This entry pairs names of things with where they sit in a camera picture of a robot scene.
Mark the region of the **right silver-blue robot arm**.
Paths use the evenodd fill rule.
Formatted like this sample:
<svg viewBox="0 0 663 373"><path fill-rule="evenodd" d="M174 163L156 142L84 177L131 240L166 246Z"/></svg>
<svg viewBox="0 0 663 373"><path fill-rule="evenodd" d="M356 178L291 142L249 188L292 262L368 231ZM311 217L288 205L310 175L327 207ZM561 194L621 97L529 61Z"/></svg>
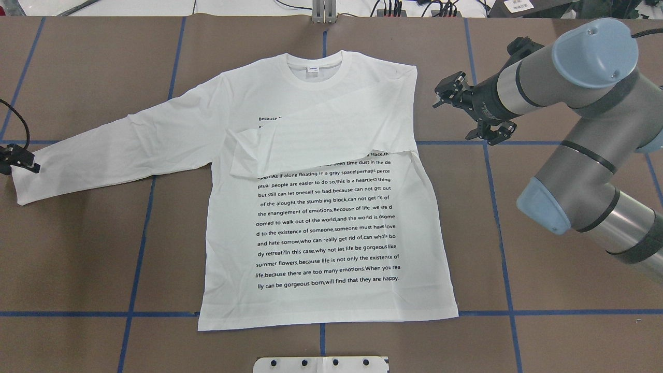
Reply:
<svg viewBox="0 0 663 373"><path fill-rule="evenodd" d="M514 118L564 103L580 120L517 199L548 231L582 232L623 264L661 282L660 212L610 182L632 153L661 149L661 88L637 69L639 47L628 26L601 18L543 46L519 37L502 69L469 85L458 71L441 80L438 104L476 122L467 140L491 146L511 137Z"/></svg>

